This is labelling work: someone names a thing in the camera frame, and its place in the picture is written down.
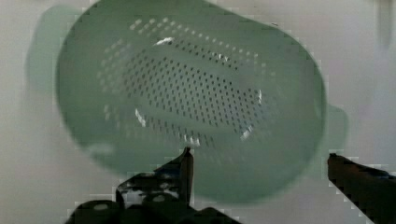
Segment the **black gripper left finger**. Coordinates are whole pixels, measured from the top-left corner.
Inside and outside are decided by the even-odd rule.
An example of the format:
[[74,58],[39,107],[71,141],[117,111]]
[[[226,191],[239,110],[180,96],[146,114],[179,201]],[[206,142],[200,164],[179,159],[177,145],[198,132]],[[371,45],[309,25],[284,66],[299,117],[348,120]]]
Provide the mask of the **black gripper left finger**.
[[119,184],[116,201],[123,208],[141,204],[149,196],[168,194],[189,204],[191,198],[194,160],[191,148],[152,172],[139,173]]

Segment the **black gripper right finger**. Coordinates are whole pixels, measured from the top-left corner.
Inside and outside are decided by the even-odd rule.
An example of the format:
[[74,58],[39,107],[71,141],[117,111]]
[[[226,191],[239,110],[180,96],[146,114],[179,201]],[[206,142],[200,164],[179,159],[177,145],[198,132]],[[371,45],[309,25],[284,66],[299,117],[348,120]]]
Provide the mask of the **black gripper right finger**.
[[395,224],[395,176],[331,153],[328,179],[374,224]]

